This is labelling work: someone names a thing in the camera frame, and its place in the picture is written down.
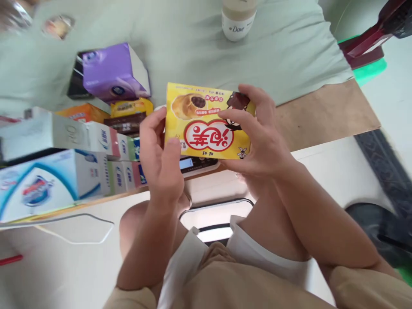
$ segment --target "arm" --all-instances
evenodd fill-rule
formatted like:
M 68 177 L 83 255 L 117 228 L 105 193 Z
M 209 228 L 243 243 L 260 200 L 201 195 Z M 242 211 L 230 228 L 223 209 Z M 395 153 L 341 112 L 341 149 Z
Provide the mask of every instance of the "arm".
M 151 199 L 141 229 L 120 269 L 117 287 L 125 291 L 152 288 L 162 282 L 172 256 L 178 216 L 174 205 Z M 170 211 L 158 212 L 168 206 Z
M 155 111 L 140 126 L 140 158 L 151 199 L 139 233 L 125 258 L 117 287 L 126 291 L 153 288 L 163 281 L 172 256 L 178 216 L 177 200 L 183 192 L 180 142 L 170 139 L 164 150 L 159 137 L 166 108 Z
M 274 176 L 279 196 L 306 250 L 325 277 L 336 266 L 368 268 L 397 277 L 361 227 L 295 161 Z
M 276 128 L 275 103 L 259 88 L 239 90 L 256 104 L 256 118 L 234 109 L 219 112 L 241 124 L 251 139 L 244 160 L 225 160 L 230 170 L 271 178 L 306 250 L 320 264 L 326 278 L 336 266 L 369 268 L 396 276 L 354 220 L 297 162 Z

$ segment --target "white cable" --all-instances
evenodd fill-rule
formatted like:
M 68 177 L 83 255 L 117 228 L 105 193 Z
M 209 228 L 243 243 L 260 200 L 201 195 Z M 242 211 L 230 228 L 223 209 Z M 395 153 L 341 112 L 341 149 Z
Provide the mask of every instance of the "white cable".
M 349 5 L 351 4 L 351 2 L 352 2 L 352 0 L 350 0 L 350 1 L 348 2 L 348 4 L 346 5 L 345 9 L 343 10 L 342 15 L 340 16 L 339 21 L 338 21 L 338 23 L 337 23 L 337 25 L 336 25 L 336 27 L 335 27 L 335 30 L 334 30 L 333 32 L 331 31 L 332 34 L 335 34 L 335 33 L 338 31 L 340 22 L 341 22 L 343 16 L 345 15 L 346 10 L 348 9 L 348 7 L 349 7 Z
M 59 235 L 55 232 L 52 232 L 52 231 L 46 229 L 45 227 L 40 226 L 40 224 L 45 225 L 45 224 L 50 224 L 50 223 L 54 223 L 54 222 L 57 222 L 57 221 L 67 220 L 67 219 L 71 219 L 71 218 L 75 218 L 75 217 L 81 217 L 81 216 L 88 216 L 88 217 L 91 217 L 91 218 L 96 219 L 98 221 L 102 221 L 102 222 L 106 222 L 106 223 L 111 224 L 111 227 L 109 228 L 109 230 L 107 231 L 107 233 L 105 234 L 105 236 L 102 238 L 101 241 L 99 241 L 99 242 L 73 242 L 73 241 L 68 240 L 67 238 L 64 238 L 63 236 L 61 236 L 61 235 Z M 70 216 L 63 217 L 63 218 L 43 220 L 43 221 L 39 221 L 39 222 L 22 222 L 22 223 L 0 224 L 0 230 L 8 230 L 8 229 L 14 229 L 14 228 L 19 228 L 19 227 L 35 227 L 38 230 L 41 230 L 41 231 L 43 231 L 47 234 L 53 235 L 57 238 L 60 238 L 61 240 L 65 241 L 65 242 L 67 242 L 71 245 L 99 245 L 107 239 L 110 232 L 113 230 L 114 226 L 115 226 L 115 223 L 112 222 L 112 221 L 101 219 L 99 217 L 96 217 L 96 216 L 88 214 L 88 213 L 82 213 L 82 214 L 77 214 L 77 215 L 70 215 Z

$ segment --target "yellow box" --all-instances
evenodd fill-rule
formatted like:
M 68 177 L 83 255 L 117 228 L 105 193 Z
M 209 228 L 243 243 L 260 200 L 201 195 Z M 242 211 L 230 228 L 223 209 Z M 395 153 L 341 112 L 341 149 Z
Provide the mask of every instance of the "yellow box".
M 168 83 L 165 141 L 178 137 L 182 155 L 244 159 L 250 150 L 249 136 L 239 124 L 217 115 L 228 108 L 253 116 L 256 111 L 239 92 Z
M 139 114 L 142 112 L 149 116 L 153 113 L 153 104 L 148 99 L 139 98 L 136 101 L 120 101 L 112 104 L 111 118 Z

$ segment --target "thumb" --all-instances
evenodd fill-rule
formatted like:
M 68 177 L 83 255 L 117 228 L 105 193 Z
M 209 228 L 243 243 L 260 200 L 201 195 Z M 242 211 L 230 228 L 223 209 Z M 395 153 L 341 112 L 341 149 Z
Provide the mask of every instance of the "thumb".
M 247 158 L 243 160 L 219 160 L 219 162 L 228 170 L 242 174 L 253 174 L 252 162 L 248 161 Z
M 180 173 L 180 141 L 178 138 L 171 138 L 164 146 L 162 154 L 161 173 L 165 177 L 178 175 Z

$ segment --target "wooden board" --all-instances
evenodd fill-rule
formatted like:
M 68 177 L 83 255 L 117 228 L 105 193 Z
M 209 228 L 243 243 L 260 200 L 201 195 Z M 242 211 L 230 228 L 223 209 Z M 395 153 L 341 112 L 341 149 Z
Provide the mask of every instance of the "wooden board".
M 278 128 L 290 151 L 380 128 L 357 82 L 326 85 L 276 108 Z

